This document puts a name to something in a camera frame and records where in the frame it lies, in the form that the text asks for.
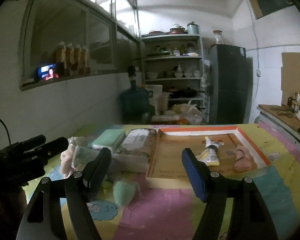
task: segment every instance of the bolt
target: bolt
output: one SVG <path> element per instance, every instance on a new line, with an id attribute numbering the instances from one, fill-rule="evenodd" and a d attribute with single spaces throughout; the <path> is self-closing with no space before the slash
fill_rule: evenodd
<path id="1" fill-rule="evenodd" d="M 82 173 L 81 173 L 80 171 L 76 171 L 76 172 L 73 174 L 73 176 L 74 176 L 75 178 L 80 178 L 80 177 L 82 176 Z"/>
<path id="2" fill-rule="evenodd" d="M 44 177 L 44 178 L 42 178 L 41 183 L 42 183 L 42 184 L 45 184 L 45 183 L 47 183 L 48 181 L 49 181 L 49 177 Z"/>
<path id="3" fill-rule="evenodd" d="M 219 173 L 218 173 L 217 171 L 212 171 L 212 172 L 210 173 L 210 175 L 211 175 L 211 177 L 214 177 L 214 178 L 219 177 Z"/>
<path id="4" fill-rule="evenodd" d="M 245 181 L 246 183 L 251 183 L 251 182 L 252 182 L 252 179 L 251 179 L 250 177 L 245 177 L 245 178 L 244 178 L 244 181 Z"/>

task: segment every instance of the blue canister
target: blue canister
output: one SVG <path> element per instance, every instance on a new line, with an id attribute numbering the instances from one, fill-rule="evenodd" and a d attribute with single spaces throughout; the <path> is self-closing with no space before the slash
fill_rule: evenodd
<path id="1" fill-rule="evenodd" d="M 189 34 L 200 34 L 199 26 L 194 24 L 194 22 L 188 23 L 187 30 Z"/>

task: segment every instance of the shelf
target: shelf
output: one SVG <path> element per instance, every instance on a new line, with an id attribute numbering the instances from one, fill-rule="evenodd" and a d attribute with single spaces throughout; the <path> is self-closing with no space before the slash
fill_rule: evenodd
<path id="1" fill-rule="evenodd" d="M 146 79 L 146 82 L 152 81 L 164 81 L 164 80 L 185 80 L 185 79 L 198 79 L 200 80 L 202 77 L 185 77 L 185 78 L 156 78 L 156 79 Z"/>
<path id="2" fill-rule="evenodd" d="M 205 100 L 204 98 L 169 98 L 169 101 L 189 101 L 189 100 Z"/>
<path id="3" fill-rule="evenodd" d="M 200 38 L 198 34 L 166 34 L 141 38 L 144 43 L 163 41 L 193 41 Z"/>
<path id="4" fill-rule="evenodd" d="M 202 56 L 162 56 L 162 57 L 149 57 L 145 58 L 144 61 L 160 61 L 160 60 L 170 60 L 170 59 L 201 59 Z"/>

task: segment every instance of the refrigerator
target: refrigerator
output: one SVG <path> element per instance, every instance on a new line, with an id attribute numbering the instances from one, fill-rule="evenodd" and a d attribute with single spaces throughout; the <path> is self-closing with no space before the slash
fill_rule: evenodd
<path id="1" fill-rule="evenodd" d="M 216 44 L 209 50 L 209 124 L 248 123 L 253 87 L 253 66 L 245 48 Z"/>

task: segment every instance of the cardboard on wall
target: cardboard on wall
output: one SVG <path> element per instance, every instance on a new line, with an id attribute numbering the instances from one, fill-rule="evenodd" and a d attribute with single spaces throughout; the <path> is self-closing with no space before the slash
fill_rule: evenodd
<path id="1" fill-rule="evenodd" d="M 286 105 L 293 90 L 300 94 L 300 53 L 282 53 L 281 90 L 282 104 Z"/>

